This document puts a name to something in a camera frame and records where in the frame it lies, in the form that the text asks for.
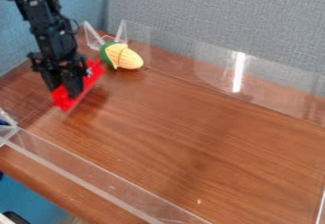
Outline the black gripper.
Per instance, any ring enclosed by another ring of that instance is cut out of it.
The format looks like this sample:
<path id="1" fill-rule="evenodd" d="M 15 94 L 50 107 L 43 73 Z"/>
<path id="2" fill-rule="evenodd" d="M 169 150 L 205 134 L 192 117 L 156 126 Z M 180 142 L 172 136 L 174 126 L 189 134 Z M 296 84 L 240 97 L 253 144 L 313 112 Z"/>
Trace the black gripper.
<path id="1" fill-rule="evenodd" d="M 42 72 L 51 91 L 63 83 L 69 97 L 75 99 L 85 90 L 83 75 L 89 72 L 86 56 L 78 51 L 77 32 L 73 28 L 31 28 L 31 32 L 39 48 L 27 54 L 32 68 Z M 63 71 L 63 79 L 55 70 Z"/>

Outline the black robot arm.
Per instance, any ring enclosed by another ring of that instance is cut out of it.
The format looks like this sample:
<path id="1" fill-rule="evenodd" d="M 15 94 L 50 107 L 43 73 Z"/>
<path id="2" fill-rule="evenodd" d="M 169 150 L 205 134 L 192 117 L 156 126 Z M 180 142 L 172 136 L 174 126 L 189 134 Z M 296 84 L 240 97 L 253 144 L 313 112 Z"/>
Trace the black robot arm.
<path id="1" fill-rule="evenodd" d="M 7 0 L 15 2 L 30 31 L 38 41 L 39 52 L 30 52 L 32 70 L 40 73 L 50 91 L 61 85 L 75 99 L 85 91 L 89 75 L 87 58 L 78 51 L 71 19 L 62 14 L 59 0 Z"/>

